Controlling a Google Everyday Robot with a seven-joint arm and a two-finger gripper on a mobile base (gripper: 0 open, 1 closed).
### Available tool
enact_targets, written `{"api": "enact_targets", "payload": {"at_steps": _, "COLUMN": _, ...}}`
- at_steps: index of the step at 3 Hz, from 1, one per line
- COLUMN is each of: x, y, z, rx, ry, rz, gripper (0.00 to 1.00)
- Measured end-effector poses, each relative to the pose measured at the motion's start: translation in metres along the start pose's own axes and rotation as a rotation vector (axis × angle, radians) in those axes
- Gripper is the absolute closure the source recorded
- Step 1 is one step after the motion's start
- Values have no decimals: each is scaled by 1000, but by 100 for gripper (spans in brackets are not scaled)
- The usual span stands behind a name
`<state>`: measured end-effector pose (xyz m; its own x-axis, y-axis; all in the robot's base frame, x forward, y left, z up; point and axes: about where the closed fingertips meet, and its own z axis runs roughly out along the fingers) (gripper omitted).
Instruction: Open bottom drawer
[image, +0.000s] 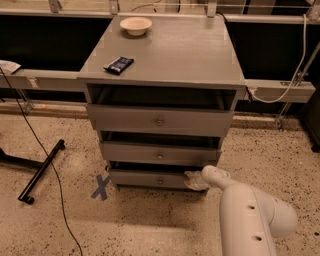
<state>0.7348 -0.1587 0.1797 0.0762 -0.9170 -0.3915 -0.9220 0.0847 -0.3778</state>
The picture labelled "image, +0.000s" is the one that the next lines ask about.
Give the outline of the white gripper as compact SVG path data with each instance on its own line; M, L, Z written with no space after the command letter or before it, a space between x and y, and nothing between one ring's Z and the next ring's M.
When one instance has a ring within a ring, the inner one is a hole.
M189 189L194 191L204 191L210 188L202 178L200 171L185 171L184 183Z

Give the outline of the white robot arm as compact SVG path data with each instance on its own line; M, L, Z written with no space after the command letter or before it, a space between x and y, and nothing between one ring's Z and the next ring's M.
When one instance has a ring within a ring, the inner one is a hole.
M292 234L298 226L295 209L252 185L236 181L215 166L186 171L185 185L195 191L217 187L223 256L277 256L274 238Z

